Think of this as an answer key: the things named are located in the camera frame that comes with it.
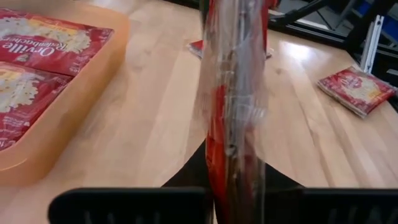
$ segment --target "wooden tabletop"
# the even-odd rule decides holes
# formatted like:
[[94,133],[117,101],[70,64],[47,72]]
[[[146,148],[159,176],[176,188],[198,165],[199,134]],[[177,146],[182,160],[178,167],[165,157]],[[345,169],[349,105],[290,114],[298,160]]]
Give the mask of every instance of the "wooden tabletop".
[[[0,187],[1,223],[46,223],[51,199],[75,187],[160,186],[205,136],[193,116],[200,61],[186,48],[201,37],[199,12],[158,0],[90,3],[129,15],[126,62],[44,180]],[[384,103],[362,120],[315,87],[352,65],[349,55],[271,31],[269,45],[261,157],[305,186],[397,187],[398,114]]]

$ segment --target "clear plastic bag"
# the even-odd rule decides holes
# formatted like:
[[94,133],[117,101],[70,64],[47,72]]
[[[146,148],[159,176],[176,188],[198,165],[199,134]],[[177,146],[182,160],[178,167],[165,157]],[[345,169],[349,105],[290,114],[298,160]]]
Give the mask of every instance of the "clear plastic bag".
[[219,224],[263,223],[265,163],[256,126],[266,109],[261,0],[210,1],[197,103]]
[[0,62],[0,151],[20,140],[71,80]]

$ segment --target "orville redenbacher popcorn box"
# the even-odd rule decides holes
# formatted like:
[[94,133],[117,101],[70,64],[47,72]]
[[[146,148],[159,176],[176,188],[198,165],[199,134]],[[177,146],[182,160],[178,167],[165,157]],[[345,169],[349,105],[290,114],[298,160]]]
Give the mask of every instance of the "orville redenbacher popcorn box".
[[0,8],[0,61],[75,76],[112,33]]
[[71,79],[0,62],[0,151],[24,135]]

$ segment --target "plastic wrap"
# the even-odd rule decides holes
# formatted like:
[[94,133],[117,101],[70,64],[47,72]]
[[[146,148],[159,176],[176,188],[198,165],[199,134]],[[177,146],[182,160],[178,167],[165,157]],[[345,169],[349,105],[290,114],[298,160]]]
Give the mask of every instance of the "plastic wrap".
[[0,61],[76,76],[112,29],[0,8]]
[[264,162],[256,127],[266,109],[261,0],[210,1],[197,102],[219,224],[263,223]]
[[354,67],[322,78],[318,86],[361,118],[396,92],[389,84]]
[[[194,55],[196,55],[198,58],[203,57],[203,40],[198,40],[194,41],[192,43],[188,44],[188,49],[191,51]],[[265,58],[269,59],[272,57],[272,53],[274,50],[272,49],[267,49],[267,52],[265,53]]]
[[0,62],[0,151],[24,135],[71,79]]

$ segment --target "popcorn packet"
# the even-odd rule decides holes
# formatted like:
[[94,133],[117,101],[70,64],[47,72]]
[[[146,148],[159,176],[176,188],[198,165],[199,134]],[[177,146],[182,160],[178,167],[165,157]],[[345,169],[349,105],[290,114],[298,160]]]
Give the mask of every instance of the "popcorn packet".
[[0,62],[0,151],[26,133],[71,79]]
[[396,93],[388,83],[354,67],[322,78],[317,85],[361,118]]
[[0,8],[0,61],[76,76],[112,29]]

